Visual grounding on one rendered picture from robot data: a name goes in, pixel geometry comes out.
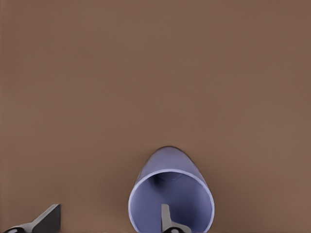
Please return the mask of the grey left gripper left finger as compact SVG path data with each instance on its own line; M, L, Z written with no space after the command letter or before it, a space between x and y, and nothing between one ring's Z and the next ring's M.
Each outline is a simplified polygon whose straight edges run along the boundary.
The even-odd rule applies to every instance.
M13 226L3 233L60 233L61 204L53 204L32 222Z

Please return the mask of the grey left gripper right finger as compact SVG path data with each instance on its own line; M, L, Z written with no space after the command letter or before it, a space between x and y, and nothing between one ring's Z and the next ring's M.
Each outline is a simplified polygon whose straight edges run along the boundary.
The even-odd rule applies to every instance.
M162 233L191 233L191 229L171 219L170 207L167 204L161 205L161 230Z

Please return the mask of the purple cup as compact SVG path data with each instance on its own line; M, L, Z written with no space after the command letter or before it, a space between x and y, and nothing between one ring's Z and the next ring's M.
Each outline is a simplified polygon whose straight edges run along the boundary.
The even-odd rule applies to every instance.
M139 233L162 233L161 206L169 207L172 222L207 232L214 220L212 193L195 163L182 150L166 146L144 164L128 201L128 214Z

